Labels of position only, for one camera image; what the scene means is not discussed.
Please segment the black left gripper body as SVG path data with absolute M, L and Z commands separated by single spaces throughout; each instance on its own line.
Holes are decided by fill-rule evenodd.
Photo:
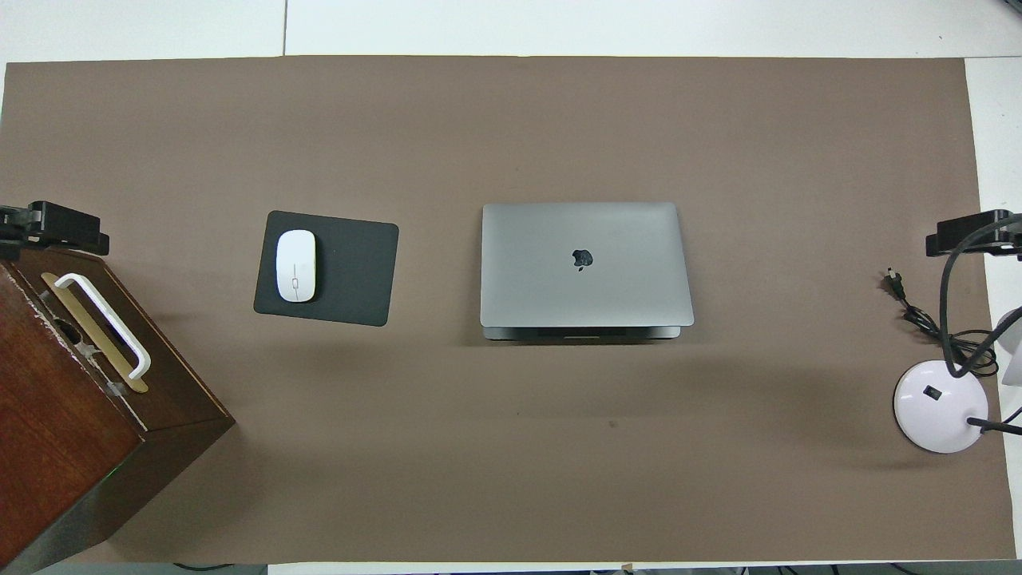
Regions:
M 21 257 L 32 222 L 30 208 L 1 207 L 1 258 Z

